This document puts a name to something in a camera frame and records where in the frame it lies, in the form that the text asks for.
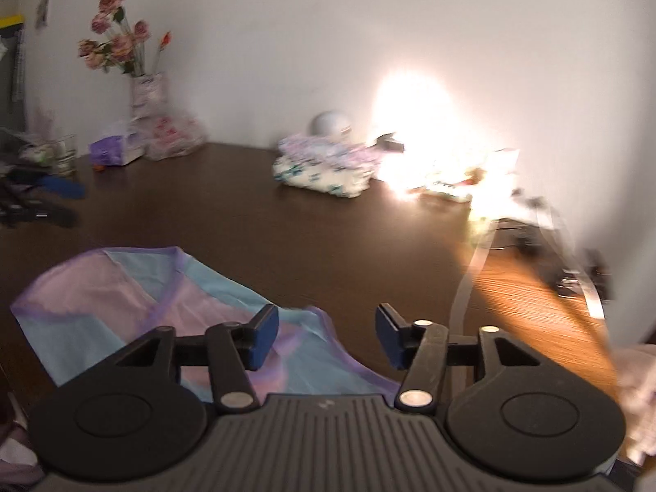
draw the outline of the flower vase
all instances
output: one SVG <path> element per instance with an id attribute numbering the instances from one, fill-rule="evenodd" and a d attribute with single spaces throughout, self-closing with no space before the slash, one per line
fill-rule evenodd
<path id="1" fill-rule="evenodd" d="M 163 73 L 133 77 L 131 92 L 133 122 L 165 113 L 169 91 Z"/>

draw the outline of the blue object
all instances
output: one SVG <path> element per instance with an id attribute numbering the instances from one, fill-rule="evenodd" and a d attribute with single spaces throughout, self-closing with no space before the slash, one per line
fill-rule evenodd
<path id="1" fill-rule="evenodd" d="M 278 307 L 273 306 L 271 309 L 260 311 L 243 328 L 245 335 L 253 342 L 245 364 L 248 370 L 259 370 L 264 364 L 278 335 L 279 319 Z"/>
<path id="2" fill-rule="evenodd" d="M 412 362 L 405 345 L 410 330 L 410 325 L 391 306 L 376 309 L 376 336 L 389 362 L 399 370 L 407 370 Z"/>
<path id="3" fill-rule="evenodd" d="M 37 183 L 44 189 L 60 195 L 62 198 L 82 199 L 85 194 L 84 185 L 55 175 L 44 175 Z"/>

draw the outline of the purple tissue box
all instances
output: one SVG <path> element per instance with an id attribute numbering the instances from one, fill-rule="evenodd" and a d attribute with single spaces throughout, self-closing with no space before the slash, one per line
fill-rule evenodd
<path id="1" fill-rule="evenodd" d="M 113 135 L 89 144 L 91 164 L 99 166 L 124 166 L 144 153 L 139 133 Z"/>

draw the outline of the glass cup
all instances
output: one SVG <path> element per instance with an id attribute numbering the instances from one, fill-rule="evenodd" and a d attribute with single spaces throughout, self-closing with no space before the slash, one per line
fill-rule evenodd
<path id="1" fill-rule="evenodd" d="M 52 141 L 52 153 L 55 163 L 55 174 L 70 175 L 75 172 L 75 158 L 77 157 L 77 137 L 66 135 Z"/>

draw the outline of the pink and blue cloth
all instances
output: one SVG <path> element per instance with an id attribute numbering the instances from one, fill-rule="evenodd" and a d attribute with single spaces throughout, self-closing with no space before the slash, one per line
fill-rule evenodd
<path id="1" fill-rule="evenodd" d="M 246 322 L 269 302 L 179 248 L 107 248 L 42 274 L 11 309 L 58 386 L 160 325 L 202 335 Z M 383 394 L 398 384 L 358 363 L 319 309 L 280 309 L 280 329 L 263 367 L 248 372 L 260 400 L 288 394 Z M 182 383 L 211 401 L 205 367 L 184 367 Z"/>

